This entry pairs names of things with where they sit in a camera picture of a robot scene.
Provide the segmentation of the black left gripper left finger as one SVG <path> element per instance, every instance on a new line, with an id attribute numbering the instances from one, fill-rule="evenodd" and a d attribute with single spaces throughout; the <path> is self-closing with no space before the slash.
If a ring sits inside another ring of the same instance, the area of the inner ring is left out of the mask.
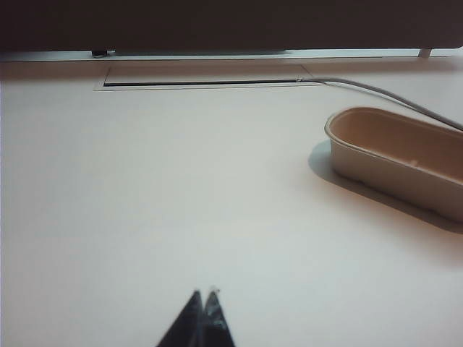
<path id="1" fill-rule="evenodd" d="M 202 298 L 198 290 L 193 291 L 177 318 L 158 342 L 158 347 L 197 346 L 202 316 Z"/>

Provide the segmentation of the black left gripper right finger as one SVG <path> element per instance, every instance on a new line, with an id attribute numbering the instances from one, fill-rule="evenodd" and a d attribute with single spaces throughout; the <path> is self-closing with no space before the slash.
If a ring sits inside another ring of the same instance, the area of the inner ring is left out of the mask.
<path id="1" fill-rule="evenodd" d="M 218 294 L 218 289 L 212 289 L 206 299 L 200 323 L 199 346 L 235 347 Z"/>

